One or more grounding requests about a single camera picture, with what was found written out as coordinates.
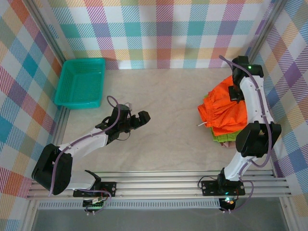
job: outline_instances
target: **green cloth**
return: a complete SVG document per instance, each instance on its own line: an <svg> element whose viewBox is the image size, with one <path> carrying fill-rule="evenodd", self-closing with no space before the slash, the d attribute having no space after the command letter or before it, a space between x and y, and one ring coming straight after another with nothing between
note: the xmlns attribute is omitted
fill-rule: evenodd
<svg viewBox="0 0 308 231"><path fill-rule="evenodd" d="M217 141L219 143L223 143L223 142L227 142L227 141L235 141L236 140L236 136L241 132L241 130L239 131L235 131L233 133L229 133L229 134L224 134L224 135L220 135L220 136L215 136L213 129L211 128L211 133L213 136L213 141Z"/></svg>

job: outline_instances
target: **plaid backdrop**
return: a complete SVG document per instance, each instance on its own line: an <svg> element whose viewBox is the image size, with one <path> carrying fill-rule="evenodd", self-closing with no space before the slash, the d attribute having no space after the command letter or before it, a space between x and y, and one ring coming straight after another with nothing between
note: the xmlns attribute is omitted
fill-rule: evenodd
<svg viewBox="0 0 308 231"><path fill-rule="evenodd" d="M245 54L270 0L36 0L65 57L107 69L222 67Z"/></svg>
<svg viewBox="0 0 308 231"><path fill-rule="evenodd" d="M291 186L297 212L308 227L308 0L289 0L256 63L263 65L265 93L282 134L275 166Z"/></svg>
<svg viewBox="0 0 308 231"><path fill-rule="evenodd" d="M57 59L21 0L0 0L0 230L16 230L31 172L51 142Z"/></svg>

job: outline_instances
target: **orange cloth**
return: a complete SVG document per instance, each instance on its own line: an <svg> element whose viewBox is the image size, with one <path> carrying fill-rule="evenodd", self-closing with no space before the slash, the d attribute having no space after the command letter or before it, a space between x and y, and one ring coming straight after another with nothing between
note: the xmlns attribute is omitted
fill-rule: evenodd
<svg viewBox="0 0 308 231"><path fill-rule="evenodd" d="M242 130L247 125L247 111L244 101L230 101L228 86L233 85L232 76L219 83L198 111L206 127L212 127L215 136Z"/></svg>

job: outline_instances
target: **green basket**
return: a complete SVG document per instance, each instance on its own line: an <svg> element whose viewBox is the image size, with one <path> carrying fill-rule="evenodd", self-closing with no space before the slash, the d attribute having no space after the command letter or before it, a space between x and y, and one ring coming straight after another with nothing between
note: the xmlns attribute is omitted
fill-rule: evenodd
<svg viewBox="0 0 308 231"><path fill-rule="evenodd" d="M100 107L104 74L105 59L66 61L61 71L54 103L70 109Z"/></svg>

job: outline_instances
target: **white table surface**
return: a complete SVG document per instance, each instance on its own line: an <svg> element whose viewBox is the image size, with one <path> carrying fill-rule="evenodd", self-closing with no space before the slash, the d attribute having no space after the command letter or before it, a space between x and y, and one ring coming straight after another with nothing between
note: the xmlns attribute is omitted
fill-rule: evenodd
<svg viewBox="0 0 308 231"><path fill-rule="evenodd" d="M73 169L221 170L236 150L221 147L213 141L210 129L197 126L202 122L197 106L230 74L229 68L106 71L101 107L71 110L63 143L86 134L111 115L107 95L114 96L119 103L132 103L133 114L148 111L151 120L132 130L127 141L113 141L97 149ZM264 169L271 169L270 164Z"/></svg>

